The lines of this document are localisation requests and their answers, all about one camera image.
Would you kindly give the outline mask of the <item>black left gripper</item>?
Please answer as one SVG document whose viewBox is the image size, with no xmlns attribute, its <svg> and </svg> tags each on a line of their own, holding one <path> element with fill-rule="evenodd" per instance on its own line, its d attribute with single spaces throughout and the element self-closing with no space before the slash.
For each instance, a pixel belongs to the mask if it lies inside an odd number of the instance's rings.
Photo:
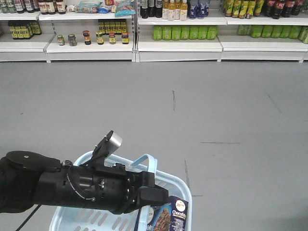
<svg viewBox="0 0 308 231">
<path fill-rule="evenodd" d="M 43 172 L 36 185 L 36 204 L 130 213 L 168 202 L 169 191 L 155 186 L 152 172 L 128 172 L 122 165 L 96 172 L 86 166 L 63 166 Z"/>
</svg>

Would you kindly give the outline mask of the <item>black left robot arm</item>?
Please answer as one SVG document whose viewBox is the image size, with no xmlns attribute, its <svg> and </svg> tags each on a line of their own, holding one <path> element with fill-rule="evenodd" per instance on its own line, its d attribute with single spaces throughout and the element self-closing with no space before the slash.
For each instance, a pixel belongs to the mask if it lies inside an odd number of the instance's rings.
<svg viewBox="0 0 308 231">
<path fill-rule="evenodd" d="M 168 190 L 155 184 L 154 173 L 107 167 L 91 159 L 70 161 L 26 151 L 8 152 L 0 160 L 0 210 L 22 213 L 34 205 L 89 208 L 127 214 L 146 205 L 168 202 Z"/>
</svg>

